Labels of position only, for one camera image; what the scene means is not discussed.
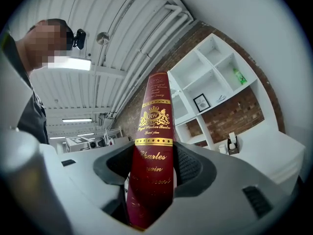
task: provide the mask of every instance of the ceiling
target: ceiling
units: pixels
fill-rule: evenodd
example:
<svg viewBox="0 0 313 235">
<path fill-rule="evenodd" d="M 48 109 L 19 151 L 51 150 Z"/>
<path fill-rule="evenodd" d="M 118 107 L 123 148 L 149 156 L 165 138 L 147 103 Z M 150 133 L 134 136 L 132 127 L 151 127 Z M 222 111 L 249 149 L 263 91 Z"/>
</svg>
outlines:
<svg viewBox="0 0 313 235">
<path fill-rule="evenodd" d="M 170 20 L 174 9 L 166 8 L 166 4 L 178 5 L 182 12 Z M 102 136 L 151 70 L 151 49 L 171 27 L 176 26 L 172 37 L 193 20 L 180 0 L 26 0 L 9 20 L 12 37 L 22 38 L 36 22 L 48 18 L 64 19 L 74 33 L 83 29 L 87 34 L 85 47 L 74 49 L 71 56 L 91 60 L 90 71 L 43 68 L 32 73 L 34 90 L 46 108 L 49 137 L 90 132 Z M 110 36 L 106 46 L 95 40 L 100 32 Z M 104 117 L 102 125 L 100 115 Z M 91 123 L 62 122 L 64 118 L 89 117 Z"/>
</svg>

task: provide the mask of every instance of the round ceiling fixture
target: round ceiling fixture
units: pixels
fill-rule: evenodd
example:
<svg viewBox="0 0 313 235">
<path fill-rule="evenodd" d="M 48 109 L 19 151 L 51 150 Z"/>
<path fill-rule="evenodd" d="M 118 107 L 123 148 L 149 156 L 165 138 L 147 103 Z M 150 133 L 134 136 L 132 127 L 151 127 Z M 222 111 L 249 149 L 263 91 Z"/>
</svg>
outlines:
<svg viewBox="0 0 313 235">
<path fill-rule="evenodd" d="M 97 35 L 97 43 L 100 45 L 107 45 L 110 41 L 109 34 L 106 32 L 101 32 Z"/>
</svg>

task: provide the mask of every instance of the dark hair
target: dark hair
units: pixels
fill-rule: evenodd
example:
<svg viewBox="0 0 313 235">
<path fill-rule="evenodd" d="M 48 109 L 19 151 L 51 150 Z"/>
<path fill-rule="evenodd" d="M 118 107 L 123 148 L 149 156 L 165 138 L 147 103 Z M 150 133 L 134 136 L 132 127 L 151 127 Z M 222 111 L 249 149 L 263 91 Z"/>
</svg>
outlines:
<svg viewBox="0 0 313 235">
<path fill-rule="evenodd" d="M 63 27 L 66 27 L 67 29 L 67 50 L 71 50 L 73 47 L 73 42 L 74 42 L 74 34 L 73 31 L 71 30 L 71 28 L 67 25 L 67 23 L 62 20 L 62 19 L 58 19 L 58 18 L 53 18 L 53 19 L 47 19 L 46 22 L 50 25 L 60 25 Z M 34 28 L 36 28 L 36 26 L 32 26 L 28 32 L 32 31 Z"/>
</svg>

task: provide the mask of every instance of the picture frame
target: picture frame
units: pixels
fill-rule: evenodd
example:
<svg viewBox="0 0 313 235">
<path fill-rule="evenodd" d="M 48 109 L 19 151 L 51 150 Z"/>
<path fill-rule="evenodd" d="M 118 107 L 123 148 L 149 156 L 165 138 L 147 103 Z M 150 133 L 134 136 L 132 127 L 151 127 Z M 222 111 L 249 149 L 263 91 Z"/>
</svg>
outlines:
<svg viewBox="0 0 313 235">
<path fill-rule="evenodd" d="M 195 97 L 193 100 L 199 112 L 203 112 L 211 107 L 203 93 Z"/>
</svg>

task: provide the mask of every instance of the red book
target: red book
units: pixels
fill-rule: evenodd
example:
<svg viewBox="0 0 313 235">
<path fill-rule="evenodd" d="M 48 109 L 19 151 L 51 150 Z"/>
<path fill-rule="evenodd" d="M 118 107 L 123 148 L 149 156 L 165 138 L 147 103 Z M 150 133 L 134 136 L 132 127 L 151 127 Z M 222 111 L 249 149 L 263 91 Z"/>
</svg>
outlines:
<svg viewBox="0 0 313 235">
<path fill-rule="evenodd" d="M 149 76 L 127 193 L 133 227 L 146 229 L 173 199 L 173 118 L 166 72 Z"/>
</svg>

